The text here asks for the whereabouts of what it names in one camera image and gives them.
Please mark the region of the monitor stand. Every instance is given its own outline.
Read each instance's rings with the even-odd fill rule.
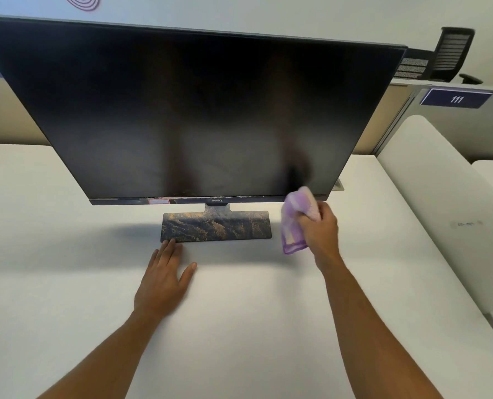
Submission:
[[[208,206],[202,213],[165,213],[161,241],[235,241],[272,238],[268,211],[231,211],[230,205]]]

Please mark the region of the person's left arm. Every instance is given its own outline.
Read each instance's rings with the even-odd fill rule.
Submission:
[[[177,277],[182,246],[172,239],[155,250],[134,298],[134,312],[110,337],[38,399],[123,399],[147,344],[180,303],[196,263]]]

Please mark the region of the computer monitor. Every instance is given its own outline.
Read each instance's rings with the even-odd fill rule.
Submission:
[[[94,205],[325,200],[405,50],[0,17],[0,72]]]

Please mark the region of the cleaning cloth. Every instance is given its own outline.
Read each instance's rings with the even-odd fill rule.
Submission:
[[[283,253],[290,255],[308,247],[300,224],[296,220],[303,213],[313,221],[320,221],[318,204],[308,187],[302,186],[289,193],[282,207],[282,244]]]

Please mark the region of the spiral wall logo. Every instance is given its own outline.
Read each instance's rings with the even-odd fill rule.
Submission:
[[[93,11],[97,9],[101,0],[67,0],[73,6],[81,9],[82,11]]]

